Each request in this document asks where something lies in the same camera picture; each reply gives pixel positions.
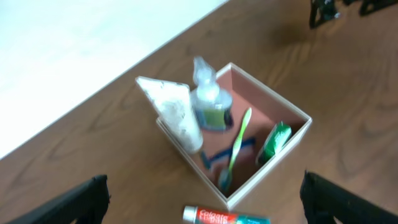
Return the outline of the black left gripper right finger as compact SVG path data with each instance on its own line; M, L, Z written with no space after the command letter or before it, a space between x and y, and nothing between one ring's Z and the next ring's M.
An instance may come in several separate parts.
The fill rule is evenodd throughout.
M322 176L305 171L300 188L308 224L397 223L397 215L352 194Z

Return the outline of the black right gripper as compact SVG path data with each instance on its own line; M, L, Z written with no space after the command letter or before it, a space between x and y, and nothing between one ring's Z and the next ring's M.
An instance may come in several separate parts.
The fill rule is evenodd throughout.
M316 29L322 24L339 18L340 9L360 2L358 14L361 17L397 5L397 0L310 0L309 28Z

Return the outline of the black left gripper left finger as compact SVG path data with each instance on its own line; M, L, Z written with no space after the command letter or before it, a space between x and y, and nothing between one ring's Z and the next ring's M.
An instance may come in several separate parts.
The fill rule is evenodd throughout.
M106 175L96 175L8 224L101 223L109 207Z

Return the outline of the green white soap box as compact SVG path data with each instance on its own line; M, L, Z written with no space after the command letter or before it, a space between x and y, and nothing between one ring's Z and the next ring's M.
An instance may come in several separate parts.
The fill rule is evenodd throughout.
M256 165L263 166L276 156L292 135L292 128L284 122L277 123L264 141L257 157Z

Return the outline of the green white toothbrush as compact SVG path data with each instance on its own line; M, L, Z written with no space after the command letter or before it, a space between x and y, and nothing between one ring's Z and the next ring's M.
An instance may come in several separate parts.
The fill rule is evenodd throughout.
M234 163L236 162L237 156L240 152L240 148L241 148L242 141L243 141L243 136L244 136L246 128L251 120L251 116L252 116L252 108L248 108L243 116L239 133L236 136L236 139L234 141L229 164L228 164L227 168L223 169L220 172L220 176L218 179L218 187L222 192L227 192L229 190L229 186L231 185L231 182L233 179Z

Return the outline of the teal Colgate toothpaste tube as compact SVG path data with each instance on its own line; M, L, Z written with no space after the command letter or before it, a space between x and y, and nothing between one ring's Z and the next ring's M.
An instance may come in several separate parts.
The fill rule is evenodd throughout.
M193 224L270 224L268 218L228 213L209 208L185 206L183 221Z

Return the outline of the blue disposable razor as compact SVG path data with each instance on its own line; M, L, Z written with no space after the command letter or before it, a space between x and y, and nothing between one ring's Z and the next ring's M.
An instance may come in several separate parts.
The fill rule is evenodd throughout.
M240 152L246 152L246 151L251 151L253 150L254 146L256 144L256 138L252 137L249 139L245 139L241 143L241 148ZM205 167L206 170L210 170L212 168L212 165L215 164L216 162L220 162L222 160L230 160L233 152L233 147L229 147L223 151L220 151L219 153L208 157L204 151L200 153L200 159Z

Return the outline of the white lotion tube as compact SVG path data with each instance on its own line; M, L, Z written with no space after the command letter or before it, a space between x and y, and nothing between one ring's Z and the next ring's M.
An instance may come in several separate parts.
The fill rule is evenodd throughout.
M193 112L189 86L147 77L137 77L136 83L182 148L189 154L198 152L203 135Z

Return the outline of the clear pump soap bottle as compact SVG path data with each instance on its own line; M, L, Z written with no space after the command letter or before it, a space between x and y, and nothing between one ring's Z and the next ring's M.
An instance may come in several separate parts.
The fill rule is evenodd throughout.
M233 127L231 115L233 97L217 83L216 71L201 56L193 59L193 81L197 86L191 92L193 110L202 129L227 131Z

